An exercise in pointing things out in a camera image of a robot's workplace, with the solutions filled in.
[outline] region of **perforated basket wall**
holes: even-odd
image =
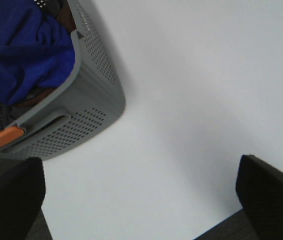
[[[45,7],[46,0],[34,1]],[[68,2],[78,32],[72,32],[74,70],[57,90],[12,123],[24,128],[25,135],[2,147],[0,158],[52,158],[94,137],[124,111],[122,87],[101,37],[80,3]],[[56,112],[59,115],[42,125]]]

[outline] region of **clothing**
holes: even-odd
[[[46,0],[45,5],[41,8],[44,13],[52,15],[56,18],[57,14],[61,10],[61,3],[57,0]]]
[[[55,88],[41,88],[34,87],[26,96],[24,101],[18,102],[12,106],[3,104],[2,106],[2,126],[5,128],[13,121],[17,120],[20,116],[32,109],[49,94],[51,94]]]
[[[67,30],[33,0],[0,0],[0,102],[21,102],[35,86],[57,88],[74,62]]]
[[[59,11],[56,20],[67,29],[68,33],[71,33],[76,29],[72,11],[67,1],[63,4],[63,7]]]

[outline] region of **dark gray carpet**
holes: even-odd
[[[17,165],[20,161],[0,159],[0,175],[5,173],[8,169]],[[26,238],[27,240],[52,240],[51,233],[48,229],[46,220],[42,211],[38,214],[31,230]]]
[[[259,240],[259,238],[244,210],[240,210],[195,240]]]

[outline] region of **white floor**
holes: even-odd
[[[127,99],[44,162],[56,240],[191,240],[241,208],[242,154],[283,171],[283,0],[89,0]]]

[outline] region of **black fabric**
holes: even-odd
[[[283,240],[283,173],[255,156],[242,156],[236,192],[260,240]]]
[[[45,13],[50,14],[55,18],[62,8],[60,1],[59,0],[46,0],[45,3],[46,4],[42,8],[42,10]]]
[[[45,99],[49,94],[51,94],[55,88],[43,88],[34,87],[26,96],[24,101],[18,102],[12,106],[2,105],[2,126],[5,128],[7,125],[11,124],[13,121],[20,118],[43,99]]]
[[[0,240],[26,238],[45,193],[40,158],[29,158],[0,176]]]

